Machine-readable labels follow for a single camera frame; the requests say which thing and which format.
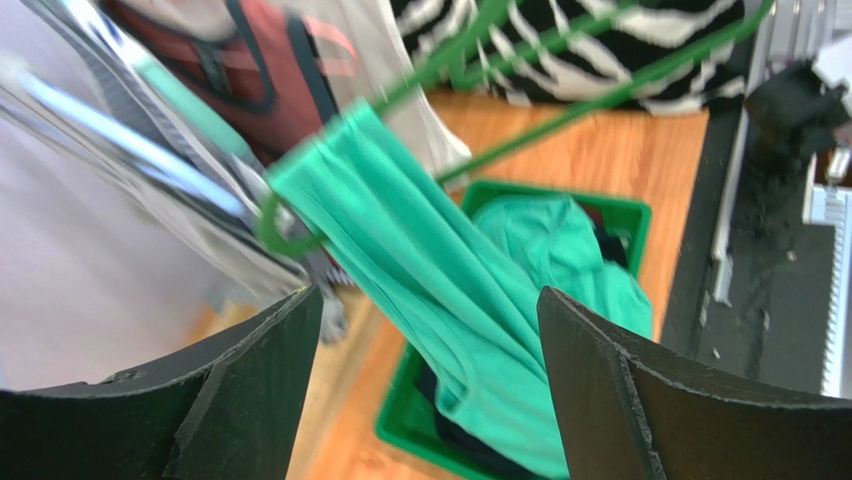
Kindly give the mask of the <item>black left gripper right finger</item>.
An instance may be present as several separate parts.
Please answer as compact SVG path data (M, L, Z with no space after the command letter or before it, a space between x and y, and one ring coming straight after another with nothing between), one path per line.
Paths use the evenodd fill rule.
M574 479L847 479L848 400L687 358L545 288L541 343Z

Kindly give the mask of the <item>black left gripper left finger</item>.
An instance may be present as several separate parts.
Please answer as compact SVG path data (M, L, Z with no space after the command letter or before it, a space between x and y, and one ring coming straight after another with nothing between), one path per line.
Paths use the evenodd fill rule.
M1 394L5 479L283 479L323 299L303 288L98 384Z

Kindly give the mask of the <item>green plastic hanger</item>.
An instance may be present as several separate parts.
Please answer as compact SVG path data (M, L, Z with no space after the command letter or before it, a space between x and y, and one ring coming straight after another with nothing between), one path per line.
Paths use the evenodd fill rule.
M769 7L746 15L739 1L380 1L375 9L404 71L273 166L257 234L275 253L329 244L351 257L405 238L436 250L475 236L384 124L438 83L567 104L550 122L448 170L450 180L597 110L702 107L716 64Z

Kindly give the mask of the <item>green tank top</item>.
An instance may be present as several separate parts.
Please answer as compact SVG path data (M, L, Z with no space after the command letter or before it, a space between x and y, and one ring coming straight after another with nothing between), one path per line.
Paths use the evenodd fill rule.
M638 281L603 257L572 198L504 196L467 216L362 102L267 181L429 365L443 417L538 476L568 477L540 292L557 288L643 337L653 325Z

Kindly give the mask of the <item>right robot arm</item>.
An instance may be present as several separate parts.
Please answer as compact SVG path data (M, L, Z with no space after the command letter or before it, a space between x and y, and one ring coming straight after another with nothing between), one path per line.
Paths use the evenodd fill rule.
M843 182L851 168L851 35L773 74L745 110L753 129L747 173L788 179L827 154L826 181Z

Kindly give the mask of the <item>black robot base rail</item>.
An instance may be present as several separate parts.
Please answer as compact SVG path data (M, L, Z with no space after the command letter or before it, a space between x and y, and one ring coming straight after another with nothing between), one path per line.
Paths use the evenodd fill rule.
M743 93L710 111L661 341L770 385L851 394L851 168L812 156L788 179L746 172L746 98L789 63L851 35L847 1L750 1L766 13L730 62Z

